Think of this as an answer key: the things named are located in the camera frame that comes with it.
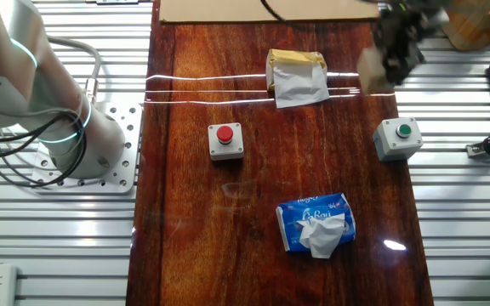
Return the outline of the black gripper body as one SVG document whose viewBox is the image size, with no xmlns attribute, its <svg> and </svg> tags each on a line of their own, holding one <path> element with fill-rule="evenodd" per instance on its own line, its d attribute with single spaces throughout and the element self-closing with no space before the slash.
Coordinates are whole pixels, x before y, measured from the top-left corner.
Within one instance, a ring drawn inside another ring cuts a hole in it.
<svg viewBox="0 0 490 306">
<path fill-rule="evenodd" d="M 375 23 L 373 42 L 383 54 L 408 54 L 409 45 L 420 41 L 428 28 L 427 14 L 418 8 L 384 8 Z"/>
</svg>

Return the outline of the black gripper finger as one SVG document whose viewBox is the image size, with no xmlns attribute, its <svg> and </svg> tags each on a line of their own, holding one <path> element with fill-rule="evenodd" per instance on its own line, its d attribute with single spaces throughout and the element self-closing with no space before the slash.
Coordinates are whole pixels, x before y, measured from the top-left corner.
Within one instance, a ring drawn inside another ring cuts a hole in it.
<svg viewBox="0 0 490 306">
<path fill-rule="evenodd" d="M 409 76 L 410 72 L 424 63 L 424 56 L 416 42 L 406 42 L 402 47 L 402 82 Z"/>
<path fill-rule="evenodd" d="M 387 81 L 392 85 L 401 85 L 402 78 L 402 64 L 401 57 L 392 48 L 383 48 L 382 65 L 385 68 L 385 76 Z"/>
</svg>

